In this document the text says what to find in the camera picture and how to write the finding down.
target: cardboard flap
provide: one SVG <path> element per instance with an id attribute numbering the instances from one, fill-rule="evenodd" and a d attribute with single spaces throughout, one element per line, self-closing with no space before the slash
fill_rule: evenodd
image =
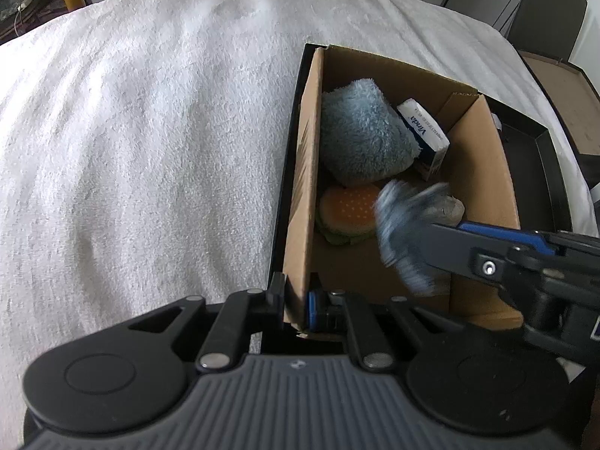
<path id="1" fill-rule="evenodd" d="M 326 92 L 347 86 L 354 80 L 372 78 L 394 108 L 414 98 L 433 117 L 453 93 L 478 94 L 475 88 L 430 70 L 335 45 L 329 46 L 325 52 L 323 76 L 323 91 Z M 456 112 L 458 117 L 467 111 L 470 104 L 465 103 L 461 112 Z"/>
<path id="2" fill-rule="evenodd" d="M 450 131 L 452 126 L 460 120 L 478 97 L 478 94 L 471 93 L 452 93 L 450 95 L 442 109 L 435 116 L 436 122 L 444 130 L 444 133 L 447 134 Z"/>
<path id="3" fill-rule="evenodd" d="M 450 147 L 442 175 L 450 183 L 450 193 L 467 205 L 463 219 L 520 228 L 511 173 L 483 96 L 454 125 L 448 138 Z M 518 318 L 517 312 L 500 300 L 495 288 L 454 275 L 450 311 L 459 316 L 514 312 L 508 316 Z"/>
<path id="4" fill-rule="evenodd" d="M 600 155 L 600 99 L 575 66 L 529 52 L 521 52 L 565 122 L 577 150 Z"/>
<path id="5" fill-rule="evenodd" d="M 283 258 L 283 273 L 292 287 L 286 293 L 286 315 L 289 321 L 299 326 L 304 324 L 304 301 L 310 279 L 319 166 L 322 75 L 323 49 L 319 48 L 314 52 L 300 102 L 292 205 Z"/>

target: gray fuzzy cloth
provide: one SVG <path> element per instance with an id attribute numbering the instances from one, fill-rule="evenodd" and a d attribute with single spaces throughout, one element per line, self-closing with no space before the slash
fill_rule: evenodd
<path id="1" fill-rule="evenodd" d="M 372 79 L 323 94 L 320 157 L 344 186 L 398 174 L 420 152 L 412 132 Z"/>

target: white fleece fabric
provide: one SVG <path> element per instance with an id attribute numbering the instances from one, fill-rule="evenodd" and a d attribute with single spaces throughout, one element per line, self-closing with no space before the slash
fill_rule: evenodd
<path id="1" fill-rule="evenodd" d="M 477 87 L 550 128 L 495 30 L 418 0 L 107 0 L 0 47 L 0 449 L 34 357 L 191 293 L 265 287 L 296 74 L 337 44 Z"/>

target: bed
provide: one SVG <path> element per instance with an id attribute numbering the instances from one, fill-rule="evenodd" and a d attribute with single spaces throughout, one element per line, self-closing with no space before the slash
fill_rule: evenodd
<path id="1" fill-rule="evenodd" d="M 464 81 L 550 128 L 574 231 L 597 236 L 552 107 L 486 24 L 418 0 L 107 0 L 0 46 L 0 449 L 48 348 L 191 293 L 264 287 L 306 42 Z"/>

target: brown cardboard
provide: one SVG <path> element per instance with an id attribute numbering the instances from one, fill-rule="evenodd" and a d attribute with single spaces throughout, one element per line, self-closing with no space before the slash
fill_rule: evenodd
<path id="1" fill-rule="evenodd" d="M 322 81 L 319 81 L 317 75 L 321 63 L 323 74 Z M 379 55 L 336 46 L 317 49 L 302 97 L 298 131 L 299 143 L 306 143 L 308 137 L 314 137 L 315 146 L 298 146 L 302 154 L 296 157 L 298 180 L 294 183 L 284 261 L 284 273 L 289 276 L 293 290 L 293 296 L 287 302 L 287 312 L 290 320 L 300 326 L 304 319 L 310 271 L 318 272 L 326 290 L 356 291 L 370 302 L 382 303 L 390 296 L 409 294 L 395 270 L 381 263 L 375 238 L 355 245 L 334 246 L 313 228 L 314 208 L 318 202 L 315 195 L 319 193 L 315 193 L 314 183 L 308 184 L 307 177 L 317 178 L 319 113 L 315 107 L 320 108 L 320 101 L 316 91 L 320 91 L 321 84 L 323 91 L 329 91 L 360 78 L 372 78 L 393 106 L 415 98 L 440 120 L 451 142 L 449 156 L 442 164 L 443 178 L 449 181 L 452 193 L 465 203 L 469 212 L 467 219 L 518 228 L 517 203 L 502 143 L 485 98 L 476 89 Z M 428 185 L 411 169 L 400 177 L 419 188 Z M 318 191 L 322 191 L 330 179 L 326 171 L 321 171 L 318 178 Z M 502 303 L 494 290 L 483 284 L 464 281 L 452 278 L 450 299 L 455 297 L 454 305 L 459 311 L 467 316 L 481 317 L 481 323 L 502 325 L 502 320 L 509 320 L 510 326 L 515 325 L 514 310 Z M 463 306 L 473 290 L 482 290 L 482 294 L 476 293 L 475 311 Z M 421 298 L 419 302 L 447 311 L 449 296 L 441 294 Z"/>
<path id="2" fill-rule="evenodd" d="M 530 52 L 520 53 L 559 110 L 577 149 L 600 155 L 600 100 L 575 67 Z"/>

